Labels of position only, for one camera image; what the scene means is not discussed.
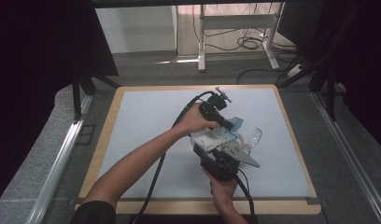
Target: cable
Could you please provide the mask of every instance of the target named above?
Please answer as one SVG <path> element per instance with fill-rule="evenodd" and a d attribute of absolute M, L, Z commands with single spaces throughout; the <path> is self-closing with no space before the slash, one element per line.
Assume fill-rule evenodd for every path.
<path fill-rule="evenodd" d="M 218 4 L 217 4 L 217 11 L 218 11 L 219 15 L 222 15 L 222 14 L 220 13 L 220 11 L 219 11 Z"/>
<path fill-rule="evenodd" d="M 244 174 L 244 172 L 243 172 L 242 170 L 240 170 L 240 169 L 237 169 L 237 170 L 240 171 L 240 172 L 243 174 L 244 178 L 246 179 L 247 190 L 248 190 L 248 192 L 249 192 L 249 184 L 248 184 L 248 178 L 247 178 L 246 174 Z"/>
<path fill-rule="evenodd" d="M 236 171 L 239 171 L 239 169 L 236 169 L 236 171 L 235 171 L 227 161 L 223 161 L 223 164 L 232 173 L 232 176 L 233 176 L 234 180 L 237 182 L 237 185 L 240 187 L 240 189 L 243 191 L 244 195 L 248 199 L 249 213 L 251 215 L 251 221 L 250 221 L 250 223 L 251 224 L 258 224 L 257 217 L 255 216 L 254 201 L 252 200 L 252 197 L 249 194 L 249 190 L 246 188 L 246 186 L 243 184 L 243 182 L 241 181 L 239 176 L 236 174 L 237 173 Z"/>
<path fill-rule="evenodd" d="M 240 77 L 245 74 L 245 73 L 248 73 L 248 72 L 253 72 L 253 71 L 261 71 L 261 72 L 284 72 L 285 70 L 267 70 L 267 69 L 259 69 L 259 68 L 253 68 L 253 69 L 248 69 L 242 73 L 240 73 L 240 75 L 237 76 L 237 79 L 236 79 L 236 84 L 239 85 L 239 79 Z"/>
<path fill-rule="evenodd" d="M 199 36 L 197 35 L 197 32 L 196 32 L 196 26 L 195 26 L 195 19 L 194 19 L 194 5 L 192 6 L 192 20 L 193 20 L 193 31 L 194 31 L 194 34 L 196 36 L 196 39 L 197 41 L 200 43 L 200 39 L 199 39 Z M 238 30 L 241 30 L 241 29 L 233 29 L 233 30 L 230 30 L 230 31 L 226 31 L 226 32 L 222 32 L 222 33 L 217 33 L 217 34 L 213 34 L 213 35 L 207 35 L 205 32 L 204 32 L 204 35 L 207 36 L 207 37 L 210 37 L 210 36 L 215 36 L 215 35 L 224 35 L 224 34 L 228 34 L 228 33 L 231 33 L 231 32 L 235 32 L 235 31 L 238 31 Z M 243 32 L 243 36 L 242 37 L 239 37 L 237 39 L 237 47 L 233 48 L 233 49 L 223 49 L 223 48 L 220 48 L 218 46 L 215 46 L 215 45 L 211 45 L 211 44 L 205 44 L 206 46 L 209 46 L 209 47 L 212 47 L 212 48 L 216 48 L 216 49 L 220 49 L 220 50 L 224 50 L 224 51 L 233 51 L 233 50 L 236 50 L 236 49 L 240 49 L 241 47 L 244 47 L 245 49 L 250 49 L 250 50 L 253 50 L 253 49 L 257 49 L 261 43 L 263 42 L 264 38 L 263 39 L 259 39 L 259 38 L 256 38 L 256 37 L 249 37 L 247 36 L 249 34 L 248 32 L 249 29 L 246 29 L 245 32 Z M 255 47 L 248 47 L 246 46 L 246 43 L 253 43 L 255 44 L 256 46 Z"/>
<path fill-rule="evenodd" d="M 296 64 L 303 62 L 304 57 L 303 57 L 300 61 L 298 61 L 297 63 L 294 63 L 295 60 L 298 58 L 298 56 L 299 56 L 299 54 L 297 54 L 297 55 L 295 56 L 295 58 L 293 58 L 293 60 L 289 63 L 289 65 L 287 66 L 287 68 L 285 69 L 285 71 L 284 71 L 284 72 L 277 78 L 277 80 L 275 81 L 275 86 L 278 85 L 278 82 L 279 82 L 284 76 L 286 76 L 287 73 L 288 73 L 288 71 L 290 71 L 292 68 L 294 68 L 294 67 L 296 66 Z"/>
<path fill-rule="evenodd" d="M 324 218 L 325 218 L 325 223 L 326 223 L 326 224 L 330 224 L 330 221 L 328 220 L 327 213 L 325 212 L 324 206 L 322 206 L 322 205 L 321 205 L 321 211 L 322 211 L 322 215 L 323 215 Z"/>
<path fill-rule="evenodd" d="M 194 103 L 196 103 L 196 101 L 198 99 L 200 99 L 202 96 L 206 95 L 206 94 L 214 94 L 213 91 L 205 91 L 203 92 L 202 94 L 194 97 L 185 107 L 184 109 L 182 109 L 181 113 L 178 115 L 178 117 L 176 118 L 176 121 L 174 122 L 173 126 L 176 126 L 179 121 L 182 119 L 182 117 L 188 112 L 188 110 L 191 108 L 192 105 L 194 105 Z M 156 185 L 156 181 L 158 180 L 158 177 L 159 177 L 159 173 L 161 172 L 161 169 L 162 169 L 162 165 L 163 165 L 163 162 L 164 162 L 164 158 L 165 158 L 165 153 L 162 154 L 160 160 L 159 160 L 159 164 L 158 164 L 158 167 L 156 168 L 156 172 L 155 172 L 155 175 L 153 176 L 153 179 L 152 179 L 152 183 L 150 184 L 150 187 L 149 187 L 149 191 L 148 191 L 148 195 L 147 195 L 147 198 L 145 199 L 144 201 L 144 204 L 142 206 L 142 208 L 140 209 L 138 215 L 135 217 L 134 221 L 133 221 L 133 224 L 137 223 L 138 219 L 144 214 L 144 211 L 145 209 L 147 208 L 148 206 L 148 203 L 150 201 L 150 198 L 152 196 L 152 192 L 153 190 L 155 189 L 155 185 Z"/>
<path fill-rule="evenodd" d="M 291 63 L 292 61 L 284 61 L 282 58 L 280 58 L 279 56 L 282 55 L 282 54 L 296 54 L 295 52 L 285 52 L 285 53 L 277 53 L 277 59 L 282 62 L 282 63 Z"/>
<path fill-rule="evenodd" d="M 280 45 L 280 44 L 276 44 L 276 43 L 272 43 L 272 44 L 280 46 L 280 47 L 296 48 L 296 45 Z"/>

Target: black sleeve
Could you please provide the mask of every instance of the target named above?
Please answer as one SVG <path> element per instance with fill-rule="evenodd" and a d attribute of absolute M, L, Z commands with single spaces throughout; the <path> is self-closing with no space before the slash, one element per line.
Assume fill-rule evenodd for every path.
<path fill-rule="evenodd" d="M 71 224 L 115 224 L 115 208 L 106 202 L 94 201 L 81 205 Z"/>

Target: gray floor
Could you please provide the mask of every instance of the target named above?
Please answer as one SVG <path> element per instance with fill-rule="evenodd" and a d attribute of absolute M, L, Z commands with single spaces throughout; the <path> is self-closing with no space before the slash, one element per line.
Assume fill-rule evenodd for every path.
<path fill-rule="evenodd" d="M 209 57 L 207 71 L 202 74 L 198 73 L 196 63 L 176 63 L 178 58 L 170 54 L 161 57 L 145 57 L 140 54 L 133 57 L 133 61 L 126 61 L 125 58 L 126 56 L 115 55 L 120 77 L 112 77 L 124 86 L 235 84 L 237 76 L 247 69 L 270 69 L 264 56 L 258 54 Z M 245 74 L 239 82 L 272 84 L 278 75 L 251 72 Z M 259 223 L 379 223 L 322 118 L 316 102 L 306 88 L 309 78 L 301 79 L 279 91 L 325 214 L 259 216 Z M 115 93 L 105 83 L 98 80 L 94 80 L 94 83 L 98 91 L 93 96 L 81 135 L 67 162 L 43 223 L 67 223 L 74 213 L 75 199 Z M 341 98 L 336 98 L 335 112 L 337 123 L 381 193 L 381 147 L 349 113 Z M 72 92 L 71 87 L 68 87 L 57 93 L 56 106 L 50 120 L 2 196 L 0 223 L 24 223 L 28 218 L 72 118 Z M 219 222 L 216 217 L 146 217 L 143 223 L 178 223 L 179 220 L 182 220 L 182 223 Z M 118 216 L 117 223 L 127 222 L 128 217 Z"/>

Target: wooden frame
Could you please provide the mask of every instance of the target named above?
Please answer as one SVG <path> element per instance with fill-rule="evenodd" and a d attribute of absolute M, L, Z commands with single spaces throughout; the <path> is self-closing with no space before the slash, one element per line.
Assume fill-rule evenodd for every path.
<path fill-rule="evenodd" d="M 110 135 L 112 134 L 113 126 L 116 117 L 120 110 L 120 103 L 123 94 L 127 91 L 184 91 L 184 90 L 214 90 L 216 86 L 158 86 L 158 87 L 121 87 L 117 89 L 112 105 L 109 109 L 104 128 L 101 132 L 100 139 L 92 157 L 88 173 L 86 174 L 82 189 L 79 193 L 79 202 L 84 199 L 92 188 L 96 180 L 100 167 L 102 165 L 106 149 L 109 143 Z M 295 134 L 289 123 L 289 118 L 281 101 L 277 88 L 274 85 L 223 85 L 219 86 L 221 90 L 240 90 L 240 89 L 273 89 L 275 97 L 280 105 L 282 115 L 289 129 L 293 145 L 298 155 L 298 159 L 303 168 L 303 173 L 307 184 L 311 191 L 311 198 L 316 199 L 317 194 L 313 183 L 305 166 L 301 150 L 295 138 Z M 119 214 L 138 214 L 144 202 L 120 201 L 117 206 Z M 249 205 L 246 198 L 233 202 L 236 210 L 240 214 L 249 214 Z M 255 200 L 255 210 L 257 214 L 306 214 L 316 215 L 320 213 L 321 206 L 319 204 L 309 204 L 306 198 L 296 199 L 273 199 L 273 200 Z M 197 201 L 180 201 L 180 200 L 158 200 L 150 201 L 145 214 L 171 214 L 171 215 L 217 215 L 218 212 L 211 200 Z"/>

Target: white wall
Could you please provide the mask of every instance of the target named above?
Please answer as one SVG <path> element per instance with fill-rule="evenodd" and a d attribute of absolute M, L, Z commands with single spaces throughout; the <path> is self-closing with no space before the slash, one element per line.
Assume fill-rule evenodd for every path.
<path fill-rule="evenodd" d="M 112 53 L 176 49 L 172 7 L 97 8 L 96 12 Z"/>

